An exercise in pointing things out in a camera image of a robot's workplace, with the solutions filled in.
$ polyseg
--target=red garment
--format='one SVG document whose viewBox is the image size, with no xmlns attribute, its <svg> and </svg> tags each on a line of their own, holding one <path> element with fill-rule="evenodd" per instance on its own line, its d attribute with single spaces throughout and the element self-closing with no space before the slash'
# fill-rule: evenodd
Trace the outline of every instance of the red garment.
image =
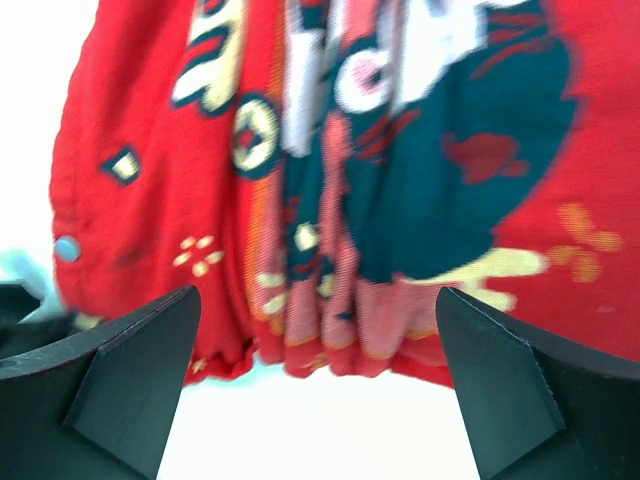
<svg viewBox="0 0 640 480">
<path fill-rule="evenodd" d="M 254 320 L 278 324 L 254 315 L 264 294 L 247 275 L 277 257 L 264 212 L 280 197 L 283 12 L 101 0 L 71 79 L 51 200 L 56 240 L 80 255 L 56 259 L 62 296 L 110 319 L 196 285 L 187 382 L 247 372 Z"/>
</svg>

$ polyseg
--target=blue button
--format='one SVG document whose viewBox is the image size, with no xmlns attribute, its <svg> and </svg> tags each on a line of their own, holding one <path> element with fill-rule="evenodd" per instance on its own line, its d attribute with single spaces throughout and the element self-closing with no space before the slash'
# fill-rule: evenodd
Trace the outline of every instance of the blue button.
<svg viewBox="0 0 640 480">
<path fill-rule="evenodd" d="M 73 237 L 60 237 L 53 247 L 53 251 L 65 262 L 75 262 L 80 258 L 80 245 Z"/>
</svg>

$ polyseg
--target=cartoon character print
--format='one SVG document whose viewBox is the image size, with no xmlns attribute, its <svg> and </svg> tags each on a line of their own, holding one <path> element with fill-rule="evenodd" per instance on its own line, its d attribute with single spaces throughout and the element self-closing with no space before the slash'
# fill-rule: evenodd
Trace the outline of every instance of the cartoon character print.
<svg viewBox="0 0 640 480">
<path fill-rule="evenodd" d="M 339 242 L 346 250 L 337 263 L 355 258 L 360 280 L 355 304 L 339 305 L 350 281 L 334 279 L 339 295 L 325 309 L 325 343 L 358 342 L 371 374 L 397 351 L 424 355 L 441 287 L 510 310 L 516 299 L 488 290 L 486 279 L 547 268 L 535 252 L 492 250 L 492 231 L 544 178 L 569 131 L 576 103 L 564 96 L 568 51 L 538 0 L 442 5 L 405 4 L 392 123 L 382 125 L 374 107 L 383 98 L 383 55 L 347 58 L 337 75 L 338 116 L 348 121 L 331 121 L 344 124 L 335 137 L 347 140 L 328 151 L 349 152 L 341 180 L 348 240 Z M 372 128 L 367 119 L 376 113 Z M 373 161 L 363 162 L 374 131 L 392 131 L 393 141 L 383 136 L 365 148 Z M 345 308 L 349 314 L 339 314 Z"/>
</svg>

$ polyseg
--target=white background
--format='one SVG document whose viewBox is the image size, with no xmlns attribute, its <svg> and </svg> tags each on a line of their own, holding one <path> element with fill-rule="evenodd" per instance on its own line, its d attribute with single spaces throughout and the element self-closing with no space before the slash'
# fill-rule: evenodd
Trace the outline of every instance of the white background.
<svg viewBox="0 0 640 480">
<path fill-rule="evenodd" d="M 0 2 L 0 252 L 50 258 L 47 186 L 67 83 L 96 0 Z M 183 392 L 161 480 L 475 480 L 452 391 L 383 375 L 257 366 Z"/>
</svg>

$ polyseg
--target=cartoon eye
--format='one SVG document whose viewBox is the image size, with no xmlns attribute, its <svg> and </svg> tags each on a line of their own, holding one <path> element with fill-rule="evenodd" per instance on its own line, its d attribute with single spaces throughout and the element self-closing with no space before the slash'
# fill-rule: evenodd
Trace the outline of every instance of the cartoon eye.
<svg viewBox="0 0 640 480">
<path fill-rule="evenodd" d="M 366 49 L 354 53 L 340 68 L 336 101 L 345 113 L 363 113 L 389 100 L 391 79 L 387 75 L 389 53 Z"/>
</svg>

